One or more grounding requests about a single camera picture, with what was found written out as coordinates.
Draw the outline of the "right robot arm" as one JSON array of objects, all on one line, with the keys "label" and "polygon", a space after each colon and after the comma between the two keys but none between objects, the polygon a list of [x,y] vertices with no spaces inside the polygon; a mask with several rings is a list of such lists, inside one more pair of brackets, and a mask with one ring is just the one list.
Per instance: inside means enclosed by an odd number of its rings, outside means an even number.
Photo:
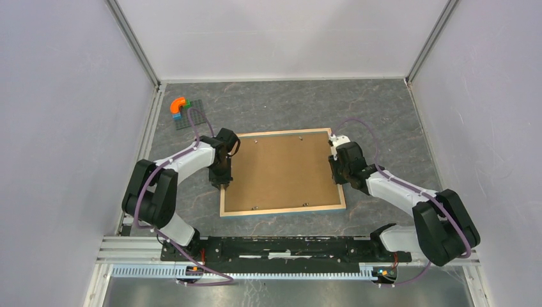
[{"label": "right robot arm", "polygon": [[328,161],[332,178],[339,185],[379,198],[406,212],[413,226],[396,224],[375,232],[370,255],[385,261],[394,252],[422,253],[441,267],[456,258],[467,258],[481,242],[480,234],[459,194],[451,189],[423,189],[376,164],[368,164],[361,147],[346,136],[329,139]]}]

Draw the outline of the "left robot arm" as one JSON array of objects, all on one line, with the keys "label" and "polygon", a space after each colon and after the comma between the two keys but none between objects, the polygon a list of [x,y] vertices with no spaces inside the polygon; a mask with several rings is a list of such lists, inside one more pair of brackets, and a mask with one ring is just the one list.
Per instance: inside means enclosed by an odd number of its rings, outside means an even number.
[{"label": "left robot arm", "polygon": [[180,183],[201,169],[217,189],[227,188],[233,180],[231,158],[240,148],[240,138],[222,128],[215,137],[201,136],[188,148],[165,159],[138,161],[130,177],[123,201],[124,213],[143,222],[177,243],[176,252],[184,260],[194,260],[201,252],[199,232],[176,213]]}]

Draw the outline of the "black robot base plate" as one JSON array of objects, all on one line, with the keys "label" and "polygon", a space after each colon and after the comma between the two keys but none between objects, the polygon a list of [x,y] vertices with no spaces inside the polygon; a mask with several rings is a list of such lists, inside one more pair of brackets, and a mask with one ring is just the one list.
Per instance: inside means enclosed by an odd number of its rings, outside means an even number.
[{"label": "black robot base plate", "polygon": [[411,262],[374,237],[207,237],[185,252],[224,273],[354,273],[361,263]]}]

